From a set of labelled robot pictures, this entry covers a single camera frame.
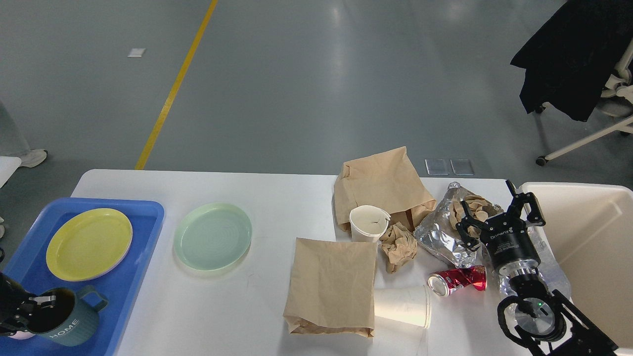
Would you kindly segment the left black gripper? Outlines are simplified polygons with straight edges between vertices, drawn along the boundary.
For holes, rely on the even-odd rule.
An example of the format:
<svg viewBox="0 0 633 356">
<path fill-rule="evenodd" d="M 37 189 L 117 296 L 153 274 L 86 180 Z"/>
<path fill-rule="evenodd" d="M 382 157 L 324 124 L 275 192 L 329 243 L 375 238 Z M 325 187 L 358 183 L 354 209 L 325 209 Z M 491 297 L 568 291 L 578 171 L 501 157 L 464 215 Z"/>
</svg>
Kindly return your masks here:
<svg viewBox="0 0 633 356">
<path fill-rule="evenodd" d="M 52 308 L 57 296 L 36 294 L 26 291 L 18 282 L 4 273 L 0 274 L 0 334 L 12 336 L 17 331 L 27 331 L 35 306 Z"/>
</svg>

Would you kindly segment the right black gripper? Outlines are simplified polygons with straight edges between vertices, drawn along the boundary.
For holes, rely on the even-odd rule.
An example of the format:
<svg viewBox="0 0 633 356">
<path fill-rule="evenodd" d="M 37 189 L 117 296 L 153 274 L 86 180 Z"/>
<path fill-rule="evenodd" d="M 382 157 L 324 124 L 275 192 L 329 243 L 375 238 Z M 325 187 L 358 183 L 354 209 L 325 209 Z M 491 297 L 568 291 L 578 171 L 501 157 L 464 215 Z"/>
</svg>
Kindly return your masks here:
<svg viewBox="0 0 633 356">
<path fill-rule="evenodd" d="M 465 216 L 456 224 L 462 246 L 471 252 L 479 249 L 480 242 L 470 236 L 469 227 L 478 228 L 480 241 L 486 246 L 495 272 L 500 275 L 512 275 L 520 269 L 538 268 L 541 258 L 532 243 L 527 228 L 546 224 L 540 204 L 533 192 L 516 192 L 515 185 L 505 180 L 512 201 L 504 217 L 492 217 L 484 222 L 472 216 L 466 201 L 460 205 Z"/>
</svg>

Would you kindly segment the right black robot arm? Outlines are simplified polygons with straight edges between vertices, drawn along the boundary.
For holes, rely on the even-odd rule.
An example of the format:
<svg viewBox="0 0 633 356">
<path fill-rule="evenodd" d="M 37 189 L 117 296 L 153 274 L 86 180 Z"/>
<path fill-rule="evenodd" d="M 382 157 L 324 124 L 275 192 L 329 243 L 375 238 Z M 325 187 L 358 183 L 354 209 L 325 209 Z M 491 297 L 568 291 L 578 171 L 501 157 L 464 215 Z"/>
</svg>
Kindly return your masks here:
<svg viewBox="0 0 633 356">
<path fill-rule="evenodd" d="M 508 278 L 513 291 L 497 306 L 497 319 L 504 335 L 534 356 L 544 355 L 541 343 L 560 342 L 551 356 L 613 356 L 618 346 L 558 289 L 540 277 L 541 258 L 528 228 L 543 226 L 538 199 L 532 192 L 516 192 L 507 180 L 512 201 L 506 212 L 479 221 L 461 201 L 464 216 L 456 224 L 462 245 L 473 252 L 485 246 L 494 271 Z"/>
</svg>

